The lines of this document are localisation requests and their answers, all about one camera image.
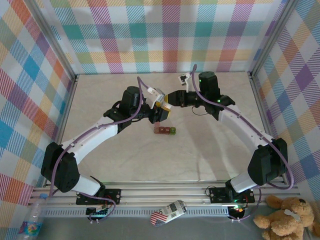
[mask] teddy bear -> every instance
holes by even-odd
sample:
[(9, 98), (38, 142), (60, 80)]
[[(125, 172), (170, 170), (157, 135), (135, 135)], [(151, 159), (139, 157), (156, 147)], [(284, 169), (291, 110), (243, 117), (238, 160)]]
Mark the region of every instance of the teddy bear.
[(315, 215), (310, 204), (298, 197), (280, 199), (274, 195), (266, 198), (266, 203), (273, 209), (280, 209), (269, 216), (257, 215), (254, 223), (261, 229), (265, 240), (303, 240), (304, 228), (320, 237), (320, 224), (315, 222)]

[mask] plaid wallpaper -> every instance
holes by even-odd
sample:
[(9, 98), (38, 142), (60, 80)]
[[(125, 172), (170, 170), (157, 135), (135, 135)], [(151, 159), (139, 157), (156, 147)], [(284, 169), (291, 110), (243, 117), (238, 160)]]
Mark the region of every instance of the plaid wallpaper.
[(23, 0), (0, 0), (0, 239), (15, 239), (71, 80)]
[(37, 0), (78, 74), (246, 71), (285, 2)]
[(273, 135), (288, 143), (295, 182), (320, 219), (319, 13), (320, 0), (299, 0), (257, 84)]

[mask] marble surface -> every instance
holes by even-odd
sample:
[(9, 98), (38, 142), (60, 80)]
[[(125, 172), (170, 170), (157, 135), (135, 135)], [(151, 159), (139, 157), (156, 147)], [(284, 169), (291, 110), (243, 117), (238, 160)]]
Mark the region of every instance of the marble surface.
[[(221, 93), (229, 95), (242, 113), (263, 129), (247, 74), (216, 75)], [(63, 141), (92, 126), (122, 98), (128, 86), (138, 85), (137, 76), (81, 75)], [(184, 89), (177, 73), (139, 76), (147, 85), (166, 94)], [(203, 107), (194, 111), (205, 113)], [(251, 156), (245, 145), (210, 115), (197, 116), (191, 107), (174, 107), (161, 126), (176, 127), (176, 135), (154, 134), (154, 125), (143, 119), (90, 152), (79, 164), (80, 173), (102, 182), (228, 180), (248, 167)]]

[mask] plastic bottle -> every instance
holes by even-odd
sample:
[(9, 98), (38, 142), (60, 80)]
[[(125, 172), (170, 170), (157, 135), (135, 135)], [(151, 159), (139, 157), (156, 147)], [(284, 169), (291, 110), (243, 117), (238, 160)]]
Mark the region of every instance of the plastic bottle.
[(34, 240), (37, 238), (43, 223), (42, 209), (48, 195), (41, 193), (39, 199), (30, 207), (20, 227), (17, 240)]

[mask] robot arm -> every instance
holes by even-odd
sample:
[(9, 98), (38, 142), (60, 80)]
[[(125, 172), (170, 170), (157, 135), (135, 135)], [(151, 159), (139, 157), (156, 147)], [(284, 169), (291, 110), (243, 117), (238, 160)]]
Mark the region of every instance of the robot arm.
[[(141, 109), (134, 119), (139, 121), (148, 118), (152, 124), (167, 119), (170, 110), (156, 104), (159, 100), (163, 99), (164, 94), (162, 94), (159, 89), (149, 88), (147, 96), (148, 98), (143, 98)], [(73, 139), (63, 142), (61, 145), (58, 145), (55, 142), (49, 144), (45, 151), (41, 174), (50, 180), (58, 157), (64, 149), (71, 145), (71, 148), (63, 155), (61, 162), (58, 165), (54, 185), (63, 193), (76, 191), (91, 196), (104, 197), (103, 192), (105, 186), (93, 177), (90, 178), (80, 175), (78, 164), (88, 153), (94, 150), (102, 142), (119, 134), (126, 127), (134, 123), (132, 120), (129, 120), (120, 124), (103, 126), (131, 117), (139, 107), (139, 98), (139, 88), (135, 86), (128, 87), (123, 93), (122, 100), (106, 111), (103, 114), (103, 117), (88, 129), (92, 130), (77, 143), (73, 144), (74, 140), (88, 130)]]
[[(188, 78), (185, 75), (182, 76), (182, 84), (184, 85), (188, 82)], [(186, 85), (187, 90), (177, 90), (166, 96), (168, 103), (182, 108), (188, 106), (195, 106), (196, 108), (204, 106), (206, 112), (231, 129), (252, 154), (247, 171), (226, 182), (225, 191), (229, 196), (230, 201), (240, 193), (251, 189), (256, 185), (262, 186), (286, 172), (286, 167), (278, 154), (267, 142), (261, 139), (247, 124), (245, 124), (242, 119), (222, 107), (203, 101), (196, 92), (188, 89), (190, 83)], [(201, 95), (207, 100), (226, 106), (241, 114), (236, 103), (229, 96), (220, 94), (218, 79), (214, 72), (206, 71), (200, 73), (199, 87)], [(259, 131), (280, 150), (286, 159), (288, 159), (287, 144), (282, 138), (273, 139), (272, 136), (263, 133), (261, 130)]]

